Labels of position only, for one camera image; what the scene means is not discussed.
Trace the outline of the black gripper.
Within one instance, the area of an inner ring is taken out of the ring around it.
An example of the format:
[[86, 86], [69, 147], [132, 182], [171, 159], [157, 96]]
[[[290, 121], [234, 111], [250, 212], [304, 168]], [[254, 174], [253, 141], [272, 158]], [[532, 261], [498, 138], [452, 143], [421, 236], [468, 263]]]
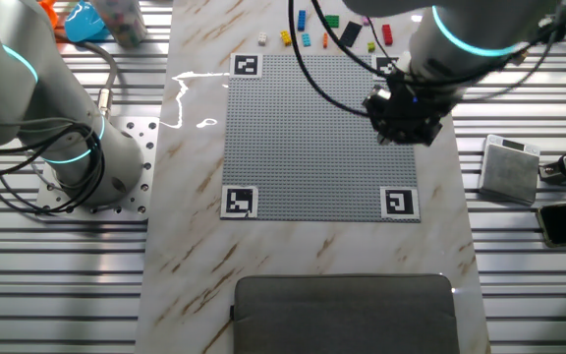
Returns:
[[403, 81], [403, 74], [389, 74], [387, 87], [374, 86], [363, 101], [377, 143], [429, 147], [442, 128], [444, 103], [415, 93]]

